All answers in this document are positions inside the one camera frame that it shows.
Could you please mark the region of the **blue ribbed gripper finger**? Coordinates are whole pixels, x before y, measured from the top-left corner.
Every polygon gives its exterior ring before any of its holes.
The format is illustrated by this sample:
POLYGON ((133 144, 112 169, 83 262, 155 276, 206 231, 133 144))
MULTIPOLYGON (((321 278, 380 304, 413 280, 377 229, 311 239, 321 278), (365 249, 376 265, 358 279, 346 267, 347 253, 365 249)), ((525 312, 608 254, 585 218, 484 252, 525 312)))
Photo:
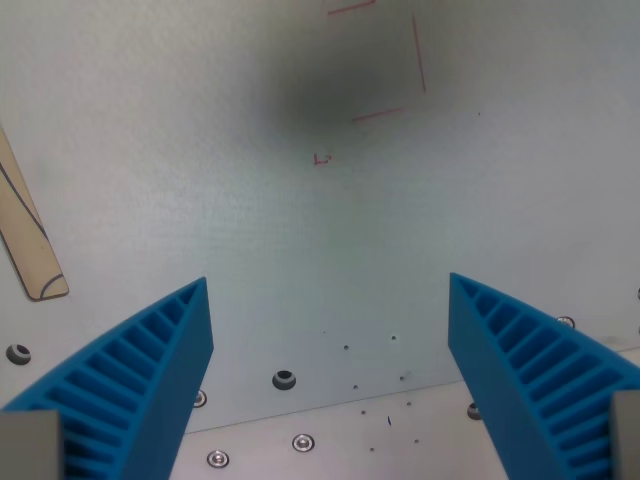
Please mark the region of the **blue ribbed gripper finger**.
POLYGON ((87 344, 3 409, 60 415, 66 479, 167 479, 213 351, 199 278, 87 344))
POLYGON ((637 366, 556 318, 453 273, 448 347, 511 479, 610 479, 609 405, 637 366))

